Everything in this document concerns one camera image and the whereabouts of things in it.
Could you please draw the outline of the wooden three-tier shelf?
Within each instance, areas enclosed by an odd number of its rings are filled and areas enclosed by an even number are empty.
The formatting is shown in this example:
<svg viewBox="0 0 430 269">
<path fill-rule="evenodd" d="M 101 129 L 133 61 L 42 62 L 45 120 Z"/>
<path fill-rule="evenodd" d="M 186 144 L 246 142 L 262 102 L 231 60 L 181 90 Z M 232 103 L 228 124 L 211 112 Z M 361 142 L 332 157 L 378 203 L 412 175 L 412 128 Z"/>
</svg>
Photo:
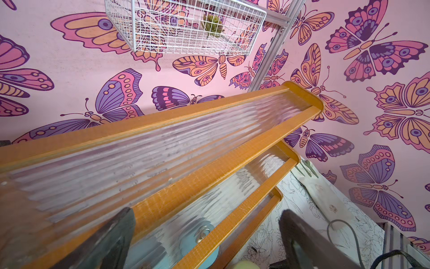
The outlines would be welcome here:
<svg viewBox="0 0 430 269">
<path fill-rule="evenodd" d="M 125 207 L 135 238 L 294 130 L 324 104 L 281 86 L 1 148 L 1 267 L 47 269 Z"/>
</svg>

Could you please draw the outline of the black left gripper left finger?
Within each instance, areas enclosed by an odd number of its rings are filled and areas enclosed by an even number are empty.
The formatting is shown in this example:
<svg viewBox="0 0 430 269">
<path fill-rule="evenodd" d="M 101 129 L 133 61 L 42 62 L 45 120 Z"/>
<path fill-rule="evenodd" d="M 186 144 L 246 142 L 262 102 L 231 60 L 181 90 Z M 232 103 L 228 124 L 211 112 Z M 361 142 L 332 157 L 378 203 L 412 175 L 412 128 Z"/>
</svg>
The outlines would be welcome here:
<svg viewBox="0 0 430 269">
<path fill-rule="evenodd" d="M 122 269 L 135 229 L 134 211 L 123 208 L 53 269 Z"/>
</svg>

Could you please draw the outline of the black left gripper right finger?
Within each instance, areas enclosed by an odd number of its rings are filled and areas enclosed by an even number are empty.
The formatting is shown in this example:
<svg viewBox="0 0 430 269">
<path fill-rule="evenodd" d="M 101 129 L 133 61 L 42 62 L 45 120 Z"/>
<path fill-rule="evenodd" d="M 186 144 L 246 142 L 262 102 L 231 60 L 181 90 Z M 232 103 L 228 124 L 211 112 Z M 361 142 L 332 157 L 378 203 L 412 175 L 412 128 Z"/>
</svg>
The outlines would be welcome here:
<svg viewBox="0 0 430 269">
<path fill-rule="evenodd" d="M 358 269 L 359 265 L 291 210 L 284 210 L 279 228 L 286 258 L 280 269 Z"/>
</svg>

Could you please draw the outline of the pale yellow-green tea canister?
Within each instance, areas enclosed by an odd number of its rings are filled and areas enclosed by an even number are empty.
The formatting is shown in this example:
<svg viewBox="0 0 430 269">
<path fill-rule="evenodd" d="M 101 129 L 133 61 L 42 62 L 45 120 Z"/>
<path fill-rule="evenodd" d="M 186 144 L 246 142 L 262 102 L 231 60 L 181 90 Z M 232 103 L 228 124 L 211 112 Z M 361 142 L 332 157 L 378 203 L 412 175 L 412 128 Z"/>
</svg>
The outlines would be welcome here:
<svg viewBox="0 0 430 269">
<path fill-rule="evenodd" d="M 260 267 L 252 261 L 239 261 L 232 266 L 232 269 L 260 269 Z"/>
</svg>

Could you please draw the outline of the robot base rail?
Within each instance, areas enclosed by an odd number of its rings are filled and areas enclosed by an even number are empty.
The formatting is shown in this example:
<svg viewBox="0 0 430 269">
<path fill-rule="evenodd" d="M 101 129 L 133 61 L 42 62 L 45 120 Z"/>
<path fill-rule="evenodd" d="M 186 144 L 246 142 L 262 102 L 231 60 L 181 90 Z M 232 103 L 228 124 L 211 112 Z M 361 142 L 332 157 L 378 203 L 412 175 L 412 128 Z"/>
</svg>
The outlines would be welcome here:
<svg viewBox="0 0 430 269">
<path fill-rule="evenodd" d="M 378 223 L 384 231 L 383 254 L 401 250 L 411 255 L 425 268 L 430 267 L 430 241 L 416 236 L 407 237 L 390 223 Z M 410 269 L 412 265 L 404 256 L 394 256 L 381 263 L 382 269 Z"/>
</svg>

